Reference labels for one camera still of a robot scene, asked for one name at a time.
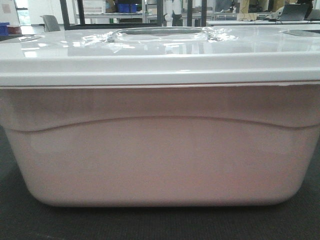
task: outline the blue bin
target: blue bin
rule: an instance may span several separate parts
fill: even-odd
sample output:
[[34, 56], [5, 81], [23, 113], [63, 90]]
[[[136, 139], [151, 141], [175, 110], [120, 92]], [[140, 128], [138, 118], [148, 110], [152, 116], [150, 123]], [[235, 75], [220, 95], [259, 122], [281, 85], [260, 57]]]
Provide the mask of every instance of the blue bin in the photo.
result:
[[138, 10], [138, 4], [118, 4], [119, 13], [135, 13]]
[[0, 22], [0, 36], [8, 36], [8, 26], [9, 22]]

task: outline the chair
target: chair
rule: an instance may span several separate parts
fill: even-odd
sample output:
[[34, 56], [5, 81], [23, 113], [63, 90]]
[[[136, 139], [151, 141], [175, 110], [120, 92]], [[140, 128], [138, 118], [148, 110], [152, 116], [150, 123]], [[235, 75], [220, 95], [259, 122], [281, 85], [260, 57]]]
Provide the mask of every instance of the chair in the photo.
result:
[[56, 32], [60, 31], [58, 21], [53, 15], [42, 15], [41, 16], [44, 22], [44, 31], [45, 32]]
[[312, 9], [311, 13], [306, 19], [309, 21], [320, 21], [320, 9]]

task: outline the white plastic lid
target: white plastic lid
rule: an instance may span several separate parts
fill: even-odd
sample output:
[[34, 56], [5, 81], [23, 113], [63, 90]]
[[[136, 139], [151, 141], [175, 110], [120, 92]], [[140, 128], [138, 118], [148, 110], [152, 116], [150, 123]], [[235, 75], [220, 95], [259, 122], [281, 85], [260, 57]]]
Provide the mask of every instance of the white plastic lid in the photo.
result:
[[0, 87], [320, 83], [320, 34], [265, 26], [48, 32], [0, 42]]

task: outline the black pole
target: black pole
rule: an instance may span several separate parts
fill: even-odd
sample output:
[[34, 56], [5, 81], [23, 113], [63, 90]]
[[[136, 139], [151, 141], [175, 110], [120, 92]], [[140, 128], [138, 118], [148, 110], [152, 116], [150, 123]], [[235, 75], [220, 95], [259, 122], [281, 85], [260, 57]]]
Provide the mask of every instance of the black pole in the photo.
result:
[[192, 5], [193, 5], [192, 0], [188, 0], [188, 5], [187, 5], [188, 11], [186, 13], [186, 25], [188, 27], [192, 27], [192, 11], [193, 11]]
[[156, 14], [156, 23], [161, 27], [164, 23], [164, 0], [156, 1]]
[[207, 25], [207, 0], [201, 0], [201, 27]]
[[60, 0], [60, 6], [61, 6], [61, 13], [62, 13], [64, 29], [69, 30], [70, 21], [69, 21], [69, 14], [68, 14], [68, 7], [67, 7], [66, 0]]
[[84, 4], [82, 0], [77, 0], [78, 3], [78, 10], [79, 10], [79, 19], [80, 19], [80, 24], [85, 25], [85, 10], [84, 10]]

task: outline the plastic storage bin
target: plastic storage bin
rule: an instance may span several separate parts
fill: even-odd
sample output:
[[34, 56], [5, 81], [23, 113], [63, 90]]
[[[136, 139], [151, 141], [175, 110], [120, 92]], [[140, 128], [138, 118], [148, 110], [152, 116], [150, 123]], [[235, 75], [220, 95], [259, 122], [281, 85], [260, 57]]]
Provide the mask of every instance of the plastic storage bin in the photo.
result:
[[0, 36], [8, 36], [8, 25], [9, 22], [0, 22]]
[[138, 4], [118, 4], [119, 13], [135, 13], [138, 10]]
[[40, 201], [270, 205], [300, 188], [320, 134], [317, 33], [100, 29], [30, 40], [0, 44], [0, 123]]
[[[105, 0], [83, 0], [84, 14], [104, 14], [106, 13]], [[75, 3], [76, 13], [79, 13], [78, 4]]]

